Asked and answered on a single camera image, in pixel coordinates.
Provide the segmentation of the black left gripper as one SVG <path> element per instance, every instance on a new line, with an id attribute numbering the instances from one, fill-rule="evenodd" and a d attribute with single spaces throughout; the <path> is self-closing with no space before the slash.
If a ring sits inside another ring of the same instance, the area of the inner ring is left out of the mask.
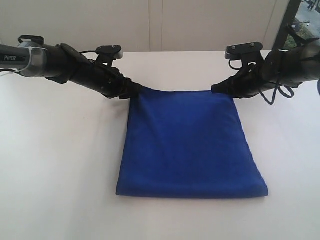
<path id="1" fill-rule="evenodd" d="M 97 59 L 92 60 L 86 58 L 83 52 L 78 52 L 65 43 L 60 44 L 59 48 L 67 59 L 62 65 L 61 75 L 56 77 L 56 82 L 59 84 L 70 81 L 94 90 L 108 99 L 122 100 L 138 97 L 143 89 L 142 86 L 130 87 L 130 79 L 112 67 L 115 60 L 105 55 L 98 54 Z M 89 50 L 88 53 L 96 53 L 96 50 Z"/>

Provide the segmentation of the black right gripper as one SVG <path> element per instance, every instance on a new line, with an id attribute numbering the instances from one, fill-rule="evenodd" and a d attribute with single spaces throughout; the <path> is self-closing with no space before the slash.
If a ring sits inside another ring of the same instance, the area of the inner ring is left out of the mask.
<path id="1" fill-rule="evenodd" d="M 211 92 L 233 98 L 252 98 L 274 90 L 284 97 L 294 96 L 293 88 L 300 84 L 294 80 L 294 71 L 300 68 L 300 50 L 273 50 L 264 59 L 259 51 L 239 55 L 242 67 L 233 77 L 213 84 Z"/>

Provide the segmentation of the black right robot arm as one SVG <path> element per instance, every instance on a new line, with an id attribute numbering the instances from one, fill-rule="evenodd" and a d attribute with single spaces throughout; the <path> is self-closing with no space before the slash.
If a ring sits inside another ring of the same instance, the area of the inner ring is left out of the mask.
<path id="1" fill-rule="evenodd" d="M 287 99 L 294 97 L 294 89 L 304 82 L 320 80 L 320 39 L 303 38 L 294 28 L 286 26 L 296 47 L 290 50 L 273 49 L 266 57 L 260 42 L 227 46 L 224 57 L 231 63 L 241 62 L 236 74 L 211 86 L 214 94 L 226 94 L 234 99 L 249 99 L 272 90 Z"/>

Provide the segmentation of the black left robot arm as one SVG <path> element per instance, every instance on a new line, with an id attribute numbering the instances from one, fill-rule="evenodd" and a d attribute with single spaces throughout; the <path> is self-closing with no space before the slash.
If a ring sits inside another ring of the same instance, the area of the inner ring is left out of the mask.
<path id="1" fill-rule="evenodd" d="M 89 59 L 86 51 L 79 52 L 66 43 L 47 45 L 42 36 L 21 35 L 18 42 L 17 47 L 0 46 L 1 72 L 58 84 L 72 82 L 108 99 L 134 98 L 143 88 L 113 67 L 113 62 L 123 57 L 119 45 L 99 46 L 93 51 L 97 58 Z"/>

